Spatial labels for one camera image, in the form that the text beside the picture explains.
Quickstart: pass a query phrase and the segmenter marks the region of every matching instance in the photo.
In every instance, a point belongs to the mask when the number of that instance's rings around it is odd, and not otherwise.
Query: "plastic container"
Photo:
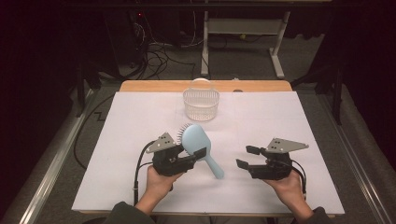
[[[207,89],[194,88],[198,81],[207,82]],[[213,83],[205,78],[196,78],[188,89],[183,91],[184,106],[187,117],[197,121],[213,119],[218,112],[219,92],[213,87]]]

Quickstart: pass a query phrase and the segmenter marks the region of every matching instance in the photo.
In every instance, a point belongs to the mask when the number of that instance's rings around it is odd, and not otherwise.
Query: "light blue hairbrush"
[[[193,155],[195,151],[206,147],[206,156],[201,158],[199,161],[205,160],[217,179],[222,179],[224,177],[224,171],[210,156],[210,139],[207,137],[201,125],[185,125],[180,131],[178,139],[189,155]]]

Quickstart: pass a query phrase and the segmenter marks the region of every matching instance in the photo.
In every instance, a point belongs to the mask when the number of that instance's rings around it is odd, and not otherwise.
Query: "hairbrush bristles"
[[[191,125],[192,125],[191,123],[187,123],[187,124],[183,125],[183,126],[180,128],[180,130],[178,131],[178,133],[177,133],[177,142],[178,142],[179,144],[181,144],[181,137],[183,136],[184,131],[186,131],[186,129],[187,129],[188,127],[190,127]]]

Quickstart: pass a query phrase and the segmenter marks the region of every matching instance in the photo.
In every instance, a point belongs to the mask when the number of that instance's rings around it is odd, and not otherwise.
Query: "metal rail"
[[[46,200],[50,196],[52,188],[55,185],[55,182],[59,176],[59,173],[62,170],[62,167],[64,166],[64,161],[67,158],[70,148],[73,146],[76,135],[78,133],[78,129],[80,128],[83,120],[85,119],[88,109],[91,108],[91,103],[93,102],[92,98],[94,98],[94,96],[96,96],[96,93],[93,93],[92,90],[87,93],[86,101],[88,102],[88,106],[85,107],[81,116],[79,118],[76,118],[76,120],[74,121],[73,128],[70,134],[67,136],[67,139],[65,139],[63,145],[58,149],[55,157],[52,160],[52,163],[49,166],[49,169],[47,170],[40,183],[40,186],[35,192],[32,201],[30,201],[29,206],[23,214],[20,224],[33,224],[38,218],[41,209],[43,208]]]
[[[83,3],[63,3],[66,9],[74,10],[263,10],[282,9],[291,10],[297,8],[329,8],[329,9],[357,9],[362,4],[334,4],[330,2],[260,2],[260,3],[190,3],[190,4],[83,4]]]
[[[373,185],[372,181],[370,180],[370,177],[364,171],[359,157],[355,152],[356,149],[348,141],[342,126],[338,125],[332,117],[331,106],[326,99],[326,96],[320,95],[318,98],[322,106],[325,108],[329,119],[332,122],[332,126],[334,127],[340,138],[340,142],[344,147],[343,151],[345,153],[346,160],[348,161],[348,164],[354,176],[356,177],[358,184],[361,187],[361,191],[364,194],[367,203],[370,205],[376,220],[378,221],[378,223],[383,224],[393,223],[391,218],[389,217],[387,209],[385,208],[384,204],[382,204],[381,199],[378,197],[377,190]]]

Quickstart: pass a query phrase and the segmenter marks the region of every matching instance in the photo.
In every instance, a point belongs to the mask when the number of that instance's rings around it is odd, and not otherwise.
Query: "metal frame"
[[[38,218],[41,209],[43,208],[46,200],[50,196],[50,192],[52,191],[52,188],[55,185],[56,180],[58,179],[58,175],[61,172],[62,167],[64,166],[64,161],[67,158],[70,148],[72,148],[73,146],[78,130],[87,115],[88,108],[90,108],[94,96],[96,96],[96,94],[94,94],[92,90],[89,90],[85,99],[86,102],[88,102],[88,106],[85,107],[80,116],[74,121],[73,128],[70,134],[67,136],[64,144],[58,149],[55,157],[52,160],[52,163],[49,166],[49,169],[47,170],[40,183],[40,186],[35,192],[32,201],[30,201],[29,206],[23,214],[20,224],[33,224]]]
[[[362,5],[359,3],[330,3],[331,0],[296,0],[283,2],[255,2],[255,3],[184,3],[184,4],[93,4],[93,3],[68,3],[63,2],[65,9],[71,10],[195,10],[195,11],[208,11],[208,10],[260,10],[263,8],[292,10],[296,8],[311,8],[316,10],[318,7],[328,9],[357,9]]]
[[[378,197],[378,193],[374,184],[364,171],[363,165],[361,164],[357,154],[357,149],[355,149],[348,141],[347,135],[345,134],[342,126],[338,125],[337,122],[332,118],[332,109],[328,99],[326,98],[326,95],[319,95],[318,98],[319,102],[325,108],[329,116],[329,120],[332,122],[332,126],[338,134],[340,142],[343,146],[347,163],[355,175],[356,180],[361,187],[361,192],[364,194],[367,203],[370,205],[376,220],[378,223],[393,223],[390,219],[389,212],[385,208],[384,204],[382,204],[381,199]]]
[[[276,45],[269,48],[276,76],[284,79],[285,75],[280,65],[277,53],[286,31],[290,12],[284,13],[283,20],[244,20],[244,19],[209,19],[208,11],[204,18],[204,42],[202,50],[201,76],[209,76],[208,34],[245,34],[245,35],[277,35]]]

